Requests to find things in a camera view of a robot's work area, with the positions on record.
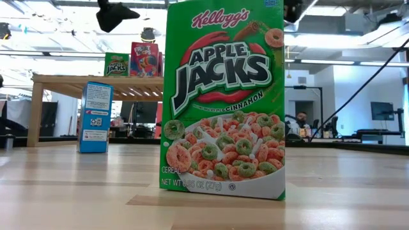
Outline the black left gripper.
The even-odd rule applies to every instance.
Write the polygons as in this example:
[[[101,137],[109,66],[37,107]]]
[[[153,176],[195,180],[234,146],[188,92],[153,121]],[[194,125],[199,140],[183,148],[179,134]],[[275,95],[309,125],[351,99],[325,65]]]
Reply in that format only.
[[[99,11],[96,13],[96,18],[100,29],[104,32],[110,32],[111,28],[108,22],[108,14],[111,9],[111,20],[117,24],[123,20],[138,19],[140,15],[131,10],[130,8],[123,6],[122,4],[114,4],[111,7],[109,0],[97,0]]]

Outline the green Apple Jacks cereal box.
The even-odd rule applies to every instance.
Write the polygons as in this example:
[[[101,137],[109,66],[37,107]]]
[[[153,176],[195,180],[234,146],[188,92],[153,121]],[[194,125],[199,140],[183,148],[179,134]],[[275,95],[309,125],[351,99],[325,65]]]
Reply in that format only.
[[[167,11],[159,186],[283,200],[284,0]]]
[[[104,76],[121,77],[129,75],[129,54],[106,52]]]

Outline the blue Rice Krispies cereal box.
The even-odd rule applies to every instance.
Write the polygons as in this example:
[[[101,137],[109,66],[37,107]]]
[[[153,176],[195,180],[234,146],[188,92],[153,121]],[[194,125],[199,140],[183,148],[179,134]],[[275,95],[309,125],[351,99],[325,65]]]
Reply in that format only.
[[[88,82],[82,90],[79,118],[79,153],[106,153],[111,126],[113,87]]]

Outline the black monitor on arm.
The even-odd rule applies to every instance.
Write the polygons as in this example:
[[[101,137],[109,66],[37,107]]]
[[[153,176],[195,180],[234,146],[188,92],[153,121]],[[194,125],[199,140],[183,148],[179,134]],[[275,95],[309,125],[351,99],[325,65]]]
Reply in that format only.
[[[371,102],[373,121],[394,121],[394,107],[388,102]]]

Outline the wooden slatted shelf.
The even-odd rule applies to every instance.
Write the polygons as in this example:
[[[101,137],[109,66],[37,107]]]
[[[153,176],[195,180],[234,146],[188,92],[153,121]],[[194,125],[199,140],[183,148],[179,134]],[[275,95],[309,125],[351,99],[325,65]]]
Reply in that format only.
[[[52,146],[53,142],[40,142],[43,91],[49,90],[73,98],[82,98],[88,82],[99,82],[114,88],[114,101],[159,102],[163,99],[162,77],[106,77],[82,75],[39,75],[32,77],[31,117],[27,133],[28,147]]]

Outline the black hanging ceiling fixture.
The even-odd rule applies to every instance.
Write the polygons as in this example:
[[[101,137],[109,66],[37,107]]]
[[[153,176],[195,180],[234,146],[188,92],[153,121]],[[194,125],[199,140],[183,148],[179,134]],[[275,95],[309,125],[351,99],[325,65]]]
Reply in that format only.
[[[152,27],[144,27],[141,33],[141,41],[143,43],[155,43],[156,38]]]

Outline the black computer monitor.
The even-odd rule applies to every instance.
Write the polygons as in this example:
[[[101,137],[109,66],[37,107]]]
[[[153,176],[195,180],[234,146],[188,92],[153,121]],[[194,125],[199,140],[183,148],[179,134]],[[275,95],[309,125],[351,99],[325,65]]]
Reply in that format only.
[[[156,123],[157,102],[122,102],[120,117],[125,123]]]

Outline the red panel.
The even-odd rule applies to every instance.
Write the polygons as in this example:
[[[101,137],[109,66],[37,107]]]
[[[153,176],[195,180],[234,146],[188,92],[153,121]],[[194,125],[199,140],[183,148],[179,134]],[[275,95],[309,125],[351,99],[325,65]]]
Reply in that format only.
[[[159,102],[157,104],[157,113],[156,113],[156,122],[155,122],[155,138],[156,139],[159,139],[161,135],[162,109],[163,109],[163,104],[162,102]]]

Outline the dark cabinet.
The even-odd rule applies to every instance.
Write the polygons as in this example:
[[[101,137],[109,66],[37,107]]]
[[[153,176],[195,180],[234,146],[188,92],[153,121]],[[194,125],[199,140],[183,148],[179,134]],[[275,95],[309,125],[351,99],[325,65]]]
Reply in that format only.
[[[40,121],[40,137],[52,137],[56,125],[57,102],[43,102]]]

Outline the person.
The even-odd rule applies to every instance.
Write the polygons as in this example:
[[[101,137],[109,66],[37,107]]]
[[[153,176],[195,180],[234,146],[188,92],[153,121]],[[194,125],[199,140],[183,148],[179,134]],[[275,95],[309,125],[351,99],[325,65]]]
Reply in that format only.
[[[307,113],[298,112],[296,120],[290,123],[290,131],[301,137],[309,137],[311,134],[311,127],[307,124]]]

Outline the ceiling light strip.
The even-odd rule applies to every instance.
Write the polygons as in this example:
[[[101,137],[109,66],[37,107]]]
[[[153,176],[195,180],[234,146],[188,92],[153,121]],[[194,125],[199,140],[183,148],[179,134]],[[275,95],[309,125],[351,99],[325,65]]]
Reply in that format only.
[[[321,59],[301,59],[301,63],[317,65],[353,65],[354,61],[321,60]]]

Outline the dark desk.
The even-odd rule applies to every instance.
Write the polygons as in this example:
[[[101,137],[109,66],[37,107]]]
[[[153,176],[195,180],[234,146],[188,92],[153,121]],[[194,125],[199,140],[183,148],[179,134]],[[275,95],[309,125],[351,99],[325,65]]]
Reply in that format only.
[[[386,129],[360,129],[357,130],[355,134],[352,135],[353,138],[363,141],[377,141],[378,144],[383,144],[383,137],[389,135],[400,136],[400,138],[405,138],[405,132],[400,131],[390,131]]]

